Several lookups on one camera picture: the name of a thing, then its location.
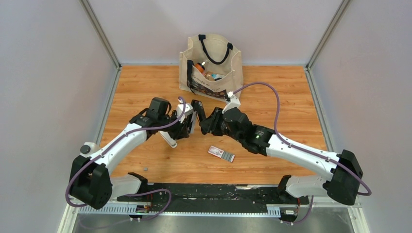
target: printed graphic on bag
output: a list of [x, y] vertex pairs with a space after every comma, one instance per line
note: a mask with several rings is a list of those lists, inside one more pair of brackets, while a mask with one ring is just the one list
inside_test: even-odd
[[223, 90], [220, 92], [214, 92], [212, 90], [210, 90], [209, 88], [203, 86], [202, 84], [196, 82], [195, 80], [191, 79], [188, 80], [188, 87], [190, 89], [196, 90], [198, 92], [202, 92], [203, 94], [215, 97], [215, 98], [220, 98], [223, 100], [227, 100], [230, 101], [230, 98], [227, 96], [227, 91]]

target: bag handle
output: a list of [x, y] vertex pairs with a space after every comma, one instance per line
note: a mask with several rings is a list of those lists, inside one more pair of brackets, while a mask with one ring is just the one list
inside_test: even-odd
[[188, 70], [186, 72], [187, 76], [188, 76], [188, 80], [186, 81], [186, 85], [188, 86], [188, 88], [192, 91], [192, 93], [194, 94], [194, 91], [192, 90], [192, 83], [193, 83], [193, 78], [192, 78], [192, 73], [193, 73], [193, 66], [194, 63], [192, 60], [188, 60]]
[[229, 56], [229, 52], [233, 49], [232, 43], [229, 43], [229, 42], [227, 43], [227, 50], [226, 50], [226, 54], [224, 55], [223, 60], [221, 60], [220, 62], [216, 62], [215, 60], [213, 60], [213, 59], [209, 56], [209, 53], [208, 53], [207, 50], [206, 50], [205, 43], [203, 42], [204, 39], [206, 39], [206, 35], [200, 34], [200, 35], [199, 35], [199, 40], [200, 40], [200, 42], [202, 43], [203, 52], [205, 52], [207, 58], [208, 58], [213, 64], [216, 64], [216, 65], [220, 65], [220, 64], [222, 64], [223, 62], [225, 62], [226, 59], [227, 59], [227, 57]]

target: wood surface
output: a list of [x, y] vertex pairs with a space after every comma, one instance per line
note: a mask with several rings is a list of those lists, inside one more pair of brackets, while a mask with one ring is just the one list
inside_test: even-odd
[[[120, 74], [108, 115], [101, 146], [106, 145], [127, 125], [131, 117], [148, 107], [153, 97], [167, 99], [172, 109], [177, 97], [187, 102], [203, 102], [206, 116], [224, 102], [194, 95], [178, 88], [178, 66], [126, 66]], [[244, 83], [263, 81], [278, 92], [281, 102], [278, 130], [288, 138], [326, 149], [302, 67], [243, 67]], [[276, 112], [274, 93], [263, 85], [243, 90], [240, 110], [258, 125], [273, 128]], [[134, 149], [113, 171], [112, 176], [135, 172], [149, 182], [278, 184], [283, 175], [312, 175], [313, 172], [288, 161], [252, 154], [227, 136], [202, 135], [198, 123], [190, 138], [177, 141], [172, 149], [159, 135]], [[208, 154], [213, 145], [235, 154], [233, 163]]]

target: wooden table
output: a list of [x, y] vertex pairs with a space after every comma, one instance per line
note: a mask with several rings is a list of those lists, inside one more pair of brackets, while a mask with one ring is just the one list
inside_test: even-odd
[[[177, 97], [187, 102], [203, 102], [209, 116], [224, 102], [194, 95], [178, 88], [178, 66], [128, 66], [120, 74], [101, 146], [106, 145], [127, 125], [131, 117], [148, 107], [153, 97], [167, 99], [172, 109]], [[278, 130], [295, 141], [325, 150], [326, 145], [302, 67], [243, 67], [244, 83], [263, 81], [280, 95]], [[254, 85], [240, 97], [241, 111], [258, 125], [273, 128], [276, 112], [274, 93]], [[172, 149], [159, 135], [134, 149], [113, 171], [113, 176], [135, 172], [149, 182], [278, 184], [283, 175], [312, 175], [313, 172], [288, 161], [251, 154], [227, 136], [202, 135], [198, 124], [190, 138], [177, 141]], [[233, 163], [207, 153], [211, 145], [236, 155]]]

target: white wall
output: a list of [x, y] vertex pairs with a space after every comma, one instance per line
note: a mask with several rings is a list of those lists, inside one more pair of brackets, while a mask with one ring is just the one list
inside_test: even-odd
[[334, 144], [372, 188], [361, 202], [374, 233], [412, 228], [411, 12], [410, 0], [353, 0], [313, 69]]
[[175, 63], [217, 33], [246, 64], [305, 64], [342, 0], [89, 0], [122, 63]]
[[115, 68], [76, 0], [0, 3], [1, 232], [56, 232]]

